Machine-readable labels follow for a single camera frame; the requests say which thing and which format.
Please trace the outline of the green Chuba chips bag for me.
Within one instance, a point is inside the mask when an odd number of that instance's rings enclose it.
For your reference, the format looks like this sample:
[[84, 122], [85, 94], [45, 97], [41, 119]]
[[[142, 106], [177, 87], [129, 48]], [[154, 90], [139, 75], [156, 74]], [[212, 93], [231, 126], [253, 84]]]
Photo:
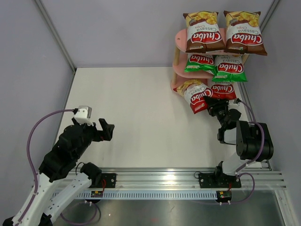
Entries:
[[214, 57], [200, 53], [189, 53], [184, 72], [204, 71], [210, 74], [215, 73]]
[[214, 65], [213, 82], [247, 82], [241, 56], [217, 55]]

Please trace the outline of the small brown Chuba chips bag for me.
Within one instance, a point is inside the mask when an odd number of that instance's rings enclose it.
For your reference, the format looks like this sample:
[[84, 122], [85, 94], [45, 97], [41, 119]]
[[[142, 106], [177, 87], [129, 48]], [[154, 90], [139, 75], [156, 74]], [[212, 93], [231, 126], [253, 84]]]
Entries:
[[184, 13], [187, 27], [186, 53], [202, 53], [225, 49], [220, 28], [217, 24], [218, 12], [199, 11]]

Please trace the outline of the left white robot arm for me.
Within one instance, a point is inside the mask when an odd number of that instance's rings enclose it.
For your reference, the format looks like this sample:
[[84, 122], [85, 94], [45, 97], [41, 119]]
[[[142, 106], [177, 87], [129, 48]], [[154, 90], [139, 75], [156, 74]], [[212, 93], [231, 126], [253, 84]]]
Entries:
[[37, 182], [20, 211], [4, 220], [5, 226], [51, 226], [63, 210], [89, 187], [108, 187], [112, 178], [103, 176], [99, 167], [85, 163], [77, 176], [56, 196], [54, 191], [77, 165], [92, 142], [111, 141], [115, 126], [99, 119], [96, 124], [74, 122], [66, 127], [52, 150], [47, 153], [36, 174]]

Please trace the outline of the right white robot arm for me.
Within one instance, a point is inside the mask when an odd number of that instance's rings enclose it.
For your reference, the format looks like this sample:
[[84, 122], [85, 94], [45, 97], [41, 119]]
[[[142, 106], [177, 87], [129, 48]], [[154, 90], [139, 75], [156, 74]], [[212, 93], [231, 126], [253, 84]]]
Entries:
[[272, 158], [274, 146], [267, 124], [241, 120], [241, 112], [231, 108], [227, 99], [205, 97], [208, 113], [216, 117], [221, 127], [217, 139], [233, 145], [235, 153], [220, 162], [212, 173], [198, 173], [201, 188], [240, 188], [241, 171], [256, 162]]

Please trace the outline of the large brown Chuba chips bag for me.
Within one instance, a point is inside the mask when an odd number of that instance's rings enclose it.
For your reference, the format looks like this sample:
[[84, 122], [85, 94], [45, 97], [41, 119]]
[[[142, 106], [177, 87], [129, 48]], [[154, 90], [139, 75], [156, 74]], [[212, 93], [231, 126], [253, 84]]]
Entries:
[[261, 12], [224, 11], [226, 20], [225, 52], [266, 56], [259, 19]]

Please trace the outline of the red Chuba chips bag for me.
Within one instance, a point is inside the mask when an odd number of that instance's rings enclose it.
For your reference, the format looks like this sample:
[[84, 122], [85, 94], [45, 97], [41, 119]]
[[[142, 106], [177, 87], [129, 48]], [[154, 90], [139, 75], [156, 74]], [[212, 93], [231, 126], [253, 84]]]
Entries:
[[213, 91], [199, 79], [187, 80], [173, 90], [186, 100], [194, 114], [207, 109], [205, 97], [213, 96]]
[[214, 82], [208, 80], [208, 86], [212, 90], [212, 98], [234, 100], [237, 98], [232, 82]]

